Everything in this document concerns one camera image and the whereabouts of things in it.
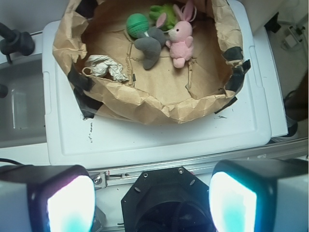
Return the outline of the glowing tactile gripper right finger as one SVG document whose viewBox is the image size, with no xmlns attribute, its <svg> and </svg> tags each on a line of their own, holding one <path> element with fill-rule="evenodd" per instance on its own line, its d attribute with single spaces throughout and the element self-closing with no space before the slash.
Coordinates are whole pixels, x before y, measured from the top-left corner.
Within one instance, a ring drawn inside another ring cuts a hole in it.
<svg viewBox="0 0 309 232">
<path fill-rule="evenodd" d="M 209 204 L 219 232 L 307 232 L 309 163 L 222 160 L 213 169 Z"/>
</svg>

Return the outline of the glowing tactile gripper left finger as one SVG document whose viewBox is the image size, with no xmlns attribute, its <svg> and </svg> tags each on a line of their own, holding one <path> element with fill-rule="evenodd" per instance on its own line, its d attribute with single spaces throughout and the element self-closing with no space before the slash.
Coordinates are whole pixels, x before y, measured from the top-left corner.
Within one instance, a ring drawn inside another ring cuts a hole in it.
<svg viewBox="0 0 309 232">
<path fill-rule="evenodd" d="M 2 232 L 88 232 L 95 188 L 81 165 L 0 168 Z"/>
</svg>

